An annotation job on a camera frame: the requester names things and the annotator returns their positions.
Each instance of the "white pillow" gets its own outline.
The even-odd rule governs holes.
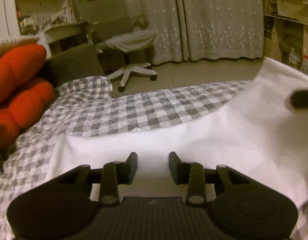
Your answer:
[[[0,57],[13,48],[36,43],[40,38],[32,35],[25,35],[16,38],[0,40]]]

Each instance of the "curtain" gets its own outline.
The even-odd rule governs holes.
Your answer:
[[[191,60],[263,55],[262,0],[178,0]]]
[[[148,50],[154,65],[200,58],[262,57],[262,0],[124,1],[130,17],[148,11],[147,28],[157,33]],[[76,8],[79,2],[72,0],[71,4]]]

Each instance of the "chair backrest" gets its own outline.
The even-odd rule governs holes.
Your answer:
[[[89,0],[80,4],[80,15],[94,29],[94,42],[133,30],[131,18],[123,0]]]

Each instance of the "black object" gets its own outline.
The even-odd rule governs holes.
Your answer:
[[[308,108],[308,90],[295,91],[290,97],[290,102],[295,109]]]
[[[91,170],[81,165],[12,201],[7,218],[16,239],[288,239],[297,208],[280,193],[225,165],[216,170],[183,163],[172,152],[169,167],[176,184],[188,184],[180,197],[125,197],[118,185],[130,184],[137,154],[124,163]],[[89,199],[101,183],[99,201]],[[206,183],[216,199],[206,201]]]
[[[118,87],[118,91],[119,91],[120,93],[124,92],[124,91],[125,91],[125,86],[124,86],[124,87],[119,86],[119,87]]]
[[[155,80],[157,79],[157,75],[151,75],[151,76],[150,76],[150,79],[151,79],[152,81],[155,81]]]

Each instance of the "white bedsheet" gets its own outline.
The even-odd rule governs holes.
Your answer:
[[[308,88],[308,76],[265,58],[258,76],[242,93],[212,114],[151,131],[103,137],[60,135],[45,181],[81,164],[100,168],[138,154],[132,185],[124,196],[182,196],[173,183],[168,154],[214,169],[226,164],[291,198],[299,208],[308,200],[308,110],[294,110],[292,91]],[[92,199],[97,199],[94,187]]]

